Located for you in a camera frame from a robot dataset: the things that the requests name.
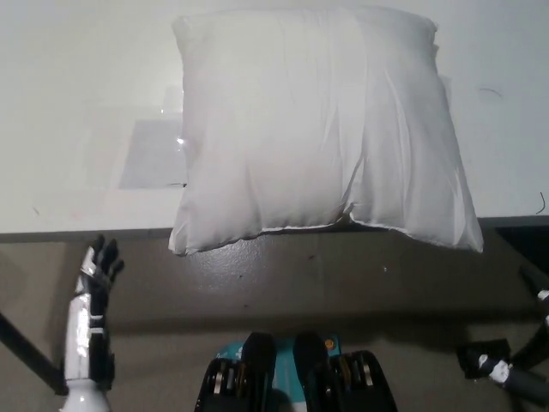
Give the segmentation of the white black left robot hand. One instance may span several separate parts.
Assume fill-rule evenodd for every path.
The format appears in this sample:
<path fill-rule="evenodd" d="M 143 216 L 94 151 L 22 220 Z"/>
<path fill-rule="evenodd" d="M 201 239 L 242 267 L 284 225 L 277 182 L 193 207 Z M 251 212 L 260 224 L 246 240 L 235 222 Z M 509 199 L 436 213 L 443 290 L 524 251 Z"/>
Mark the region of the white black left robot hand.
<path fill-rule="evenodd" d="M 115 356 L 107 321 L 110 294 L 124 269 L 118 243 L 99 235 L 87 248 L 69 303 L 63 377 L 68 394 L 63 411 L 110 411 L 107 392 Z"/>

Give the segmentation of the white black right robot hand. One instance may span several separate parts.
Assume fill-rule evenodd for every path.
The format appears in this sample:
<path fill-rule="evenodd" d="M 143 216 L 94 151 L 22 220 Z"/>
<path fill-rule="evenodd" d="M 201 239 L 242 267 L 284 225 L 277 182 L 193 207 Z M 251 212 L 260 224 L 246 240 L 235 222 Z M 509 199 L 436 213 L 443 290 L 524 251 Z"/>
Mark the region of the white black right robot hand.
<path fill-rule="evenodd" d="M 528 291 L 540 305 L 543 311 L 543 324 L 548 328 L 548 275 L 524 266 L 520 268 L 520 275 L 525 281 Z"/>

